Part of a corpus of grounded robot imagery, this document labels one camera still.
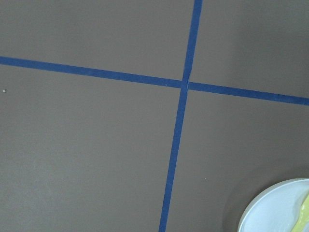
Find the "yellow plastic spoon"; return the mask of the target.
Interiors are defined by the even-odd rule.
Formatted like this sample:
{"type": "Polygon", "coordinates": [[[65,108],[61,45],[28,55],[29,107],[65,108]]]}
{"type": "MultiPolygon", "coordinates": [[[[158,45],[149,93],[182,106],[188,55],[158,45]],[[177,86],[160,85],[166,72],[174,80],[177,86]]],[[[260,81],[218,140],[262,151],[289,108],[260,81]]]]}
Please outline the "yellow plastic spoon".
{"type": "Polygon", "coordinates": [[[291,232],[303,232],[309,223],[309,195],[304,198],[300,208],[298,218],[291,229],[291,232]]]}

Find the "white round plate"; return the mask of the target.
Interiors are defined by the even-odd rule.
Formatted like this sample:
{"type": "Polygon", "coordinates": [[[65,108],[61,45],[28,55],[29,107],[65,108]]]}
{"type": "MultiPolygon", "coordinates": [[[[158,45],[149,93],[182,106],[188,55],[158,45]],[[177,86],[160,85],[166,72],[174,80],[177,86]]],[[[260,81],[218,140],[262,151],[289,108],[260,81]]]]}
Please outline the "white round plate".
{"type": "Polygon", "coordinates": [[[290,232],[304,198],[309,194],[309,179],[296,178],[270,186],[246,207],[239,232],[290,232]]]}

